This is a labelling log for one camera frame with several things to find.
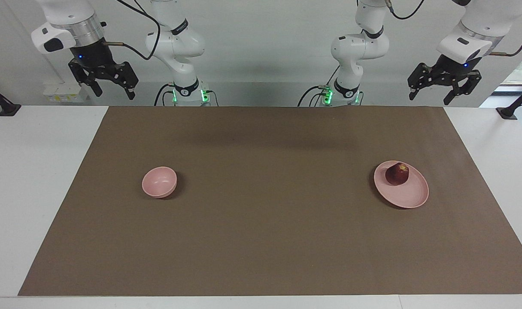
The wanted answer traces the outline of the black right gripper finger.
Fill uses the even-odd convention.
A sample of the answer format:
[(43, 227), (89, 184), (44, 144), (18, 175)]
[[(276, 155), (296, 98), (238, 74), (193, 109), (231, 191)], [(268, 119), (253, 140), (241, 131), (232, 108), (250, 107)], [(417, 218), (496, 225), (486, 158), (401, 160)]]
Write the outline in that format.
[(98, 82), (96, 82), (94, 73), (90, 73), (84, 68), (74, 68), (74, 78), (79, 84), (85, 84), (88, 86), (94, 92), (95, 96), (102, 96), (102, 88)]
[(136, 96), (135, 87), (139, 83), (139, 78), (129, 62), (124, 61), (115, 66), (116, 83), (126, 91), (126, 96), (129, 100), (133, 100)]

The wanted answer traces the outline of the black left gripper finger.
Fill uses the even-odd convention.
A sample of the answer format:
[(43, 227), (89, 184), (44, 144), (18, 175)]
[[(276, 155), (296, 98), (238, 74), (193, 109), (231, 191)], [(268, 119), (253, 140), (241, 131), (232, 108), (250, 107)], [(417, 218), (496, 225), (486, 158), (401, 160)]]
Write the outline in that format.
[(437, 76), (437, 66), (428, 66), (425, 63), (420, 63), (414, 71), (407, 78), (408, 86), (410, 87), (410, 100), (414, 100), (420, 90), (434, 85), (434, 79)]
[(452, 81), (452, 90), (450, 90), (450, 92), (448, 92), (448, 94), (443, 99), (445, 106), (448, 106), (452, 100), (458, 96), (471, 94), (482, 79), (482, 76), (478, 70), (473, 70), (472, 72), (468, 73), (465, 78), (466, 81), (462, 85), (459, 85), (458, 83), (458, 81), (461, 81), (460, 78), (456, 78)]

